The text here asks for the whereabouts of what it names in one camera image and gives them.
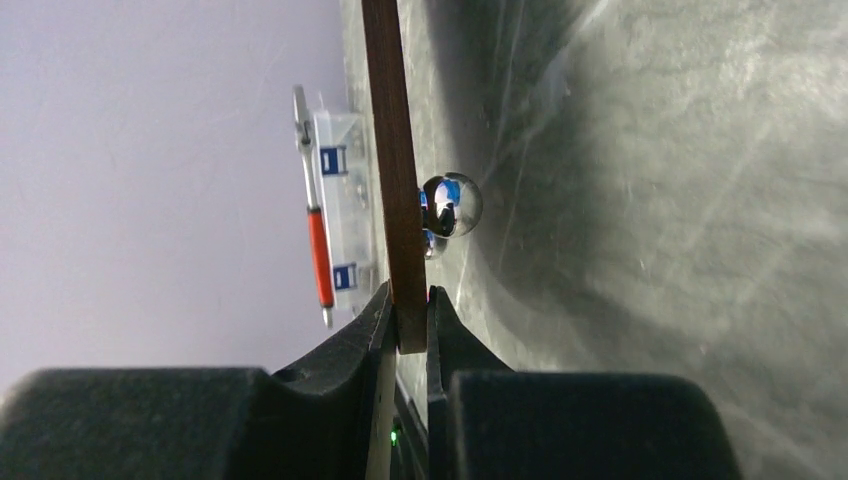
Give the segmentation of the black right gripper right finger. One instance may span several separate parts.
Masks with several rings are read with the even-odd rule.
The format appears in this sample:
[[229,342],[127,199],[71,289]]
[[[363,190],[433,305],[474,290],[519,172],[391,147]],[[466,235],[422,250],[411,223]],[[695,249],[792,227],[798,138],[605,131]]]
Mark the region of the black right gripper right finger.
[[738,479],[714,404],[681,377],[508,367],[460,321],[427,307],[433,479]]

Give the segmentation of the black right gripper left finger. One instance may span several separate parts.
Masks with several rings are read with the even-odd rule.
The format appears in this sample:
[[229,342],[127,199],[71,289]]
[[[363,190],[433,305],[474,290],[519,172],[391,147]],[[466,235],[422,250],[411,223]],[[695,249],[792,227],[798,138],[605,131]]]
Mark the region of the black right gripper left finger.
[[362,479],[390,289],[299,360],[261,368],[45,369],[1,402],[5,479]]

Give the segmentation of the brown oval wooden tray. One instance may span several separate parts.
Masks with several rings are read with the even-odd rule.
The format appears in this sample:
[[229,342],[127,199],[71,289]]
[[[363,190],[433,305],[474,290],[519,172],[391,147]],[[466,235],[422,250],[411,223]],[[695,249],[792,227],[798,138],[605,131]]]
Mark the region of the brown oval wooden tray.
[[360,5],[398,351],[422,353],[428,283],[398,3]]

